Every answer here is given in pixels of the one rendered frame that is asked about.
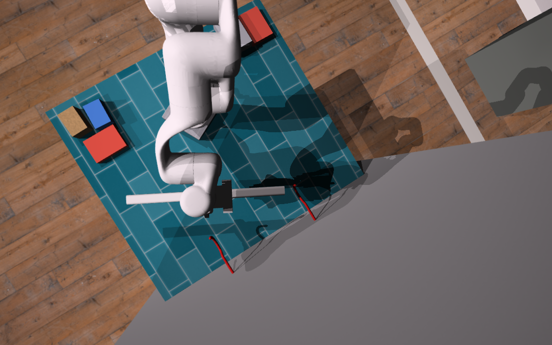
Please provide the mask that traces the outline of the tan cardboard box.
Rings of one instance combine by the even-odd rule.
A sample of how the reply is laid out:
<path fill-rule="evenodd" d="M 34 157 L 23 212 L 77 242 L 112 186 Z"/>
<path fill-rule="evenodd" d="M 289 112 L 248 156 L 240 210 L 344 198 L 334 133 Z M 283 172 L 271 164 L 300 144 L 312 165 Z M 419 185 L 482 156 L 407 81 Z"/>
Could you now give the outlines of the tan cardboard box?
<path fill-rule="evenodd" d="M 80 139 L 93 131 L 86 117 L 77 107 L 71 106 L 57 115 L 72 137 Z"/>

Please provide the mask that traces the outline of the red rectangular block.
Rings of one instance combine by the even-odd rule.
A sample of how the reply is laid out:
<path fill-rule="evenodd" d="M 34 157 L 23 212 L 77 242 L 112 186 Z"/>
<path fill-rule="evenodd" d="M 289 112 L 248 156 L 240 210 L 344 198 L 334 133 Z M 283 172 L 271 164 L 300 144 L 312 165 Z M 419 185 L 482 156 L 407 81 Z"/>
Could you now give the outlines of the red rectangular block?
<path fill-rule="evenodd" d="M 258 45 L 260 42 L 273 36 L 272 30 L 257 6 L 240 14 L 238 17 L 252 39 L 252 46 Z"/>
<path fill-rule="evenodd" d="M 115 125 L 110 125 L 104 130 L 83 141 L 86 148 L 96 163 L 102 163 L 129 145 Z"/>

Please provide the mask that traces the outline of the blue box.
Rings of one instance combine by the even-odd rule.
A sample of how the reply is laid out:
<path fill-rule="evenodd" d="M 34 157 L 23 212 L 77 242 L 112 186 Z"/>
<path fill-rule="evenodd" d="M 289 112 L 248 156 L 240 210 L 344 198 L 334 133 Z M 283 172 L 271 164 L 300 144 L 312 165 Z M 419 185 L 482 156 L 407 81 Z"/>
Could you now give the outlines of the blue box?
<path fill-rule="evenodd" d="M 83 106 L 86 114 L 96 130 L 103 130 L 112 124 L 115 124 L 110 112 L 104 102 L 97 99 Z"/>

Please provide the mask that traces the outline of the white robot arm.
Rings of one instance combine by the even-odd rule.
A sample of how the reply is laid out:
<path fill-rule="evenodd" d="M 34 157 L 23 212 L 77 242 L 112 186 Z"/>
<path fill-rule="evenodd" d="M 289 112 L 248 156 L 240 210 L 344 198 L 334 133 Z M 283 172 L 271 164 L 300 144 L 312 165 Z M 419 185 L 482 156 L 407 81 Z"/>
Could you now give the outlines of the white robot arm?
<path fill-rule="evenodd" d="M 166 41 L 163 59 L 171 114 L 156 136 L 156 162 L 161 179 L 190 185 L 180 198 L 183 212 L 200 218 L 211 209 L 233 213 L 230 180 L 218 179 L 222 160 L 212 152 L 171 152 L 169 140 L 212 116 L 231 111 L 234 83 L 241 67 L 237 0 L 145 0 L 161 22 Z M 204 32 L 202 25 L 219 25 Z"/>

